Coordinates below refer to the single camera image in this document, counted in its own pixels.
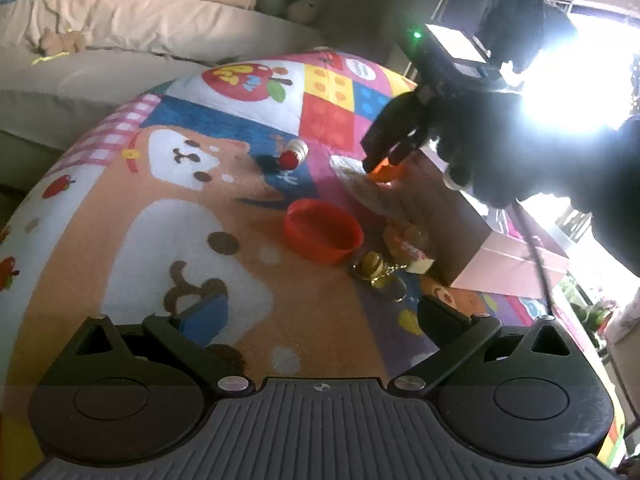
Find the yellow building block print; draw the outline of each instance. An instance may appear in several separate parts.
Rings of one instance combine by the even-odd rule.
[[[386,78],[389,79],[392,97],[396,97],[400,94],[405,94],[415,88],[415,83],[413,81],[409,81],[408,79],[402,77],[400,74],[392,72],[391,70],[383,66],[381,66],[380,68],[382,69],[382,72],[385,73]]]
[[[354,111],[353,82],[331,70],[305,65],[305,92],[350,112]]]

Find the pink gingham pattern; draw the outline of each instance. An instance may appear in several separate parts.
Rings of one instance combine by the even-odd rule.
[[[160,98],[144,94],[122,105],[95,128],[85,133],[47,171],[49,176],[73,166],[95,164],[107,167],[113,157],[122,152],[131,137],[158,106]]]

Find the device screen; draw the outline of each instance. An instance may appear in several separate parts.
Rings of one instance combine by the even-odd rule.
[[[486,63],[475,45],[459,30],[441,27],[439,25],[428,25],[427,28],[436,37],[449,55],[455,59],[465,59],[478,63]]]

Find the black cable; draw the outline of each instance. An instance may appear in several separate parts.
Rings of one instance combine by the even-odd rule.
[[[553,303],[551,301],[551,293],[549,291],[549,283],[546,280],[545,267],[542,266],[542,261],[540,260],[540,255],[536,250],[536,246],[533,243],[533,236],[531,235],[531,230],[529,229],[529,225],[525,220],[524,209],[522,204],[517,200],[514,200],[511,204],[511,208],[513,209],[513,213],[518,222],[518,230],[520,234],[524,238],[524,241],[527,243],[527,247],[529,247],[529,253],[533,258],[533,263],[536,265],[536,271],[538,273],[538,280],[540,281],[540,286],[542,287],[542,293],[546,302],[546,312],[552,316],[554,314],[553,311]]]

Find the open box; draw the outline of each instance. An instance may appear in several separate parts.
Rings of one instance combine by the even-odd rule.
[[[424,147],[404,162],[404,173],[396,183],[411,222],[430,236],[445,284],[541,298],[542,288],[526,242],[492,229],[471,200],[447,188],[442,180],[445,167],[433,150]],[[544,248],[537,250],[549,287],[553,287],[566,274],[569,258],[526,212],[525,217],[532,235],[542,240]]]

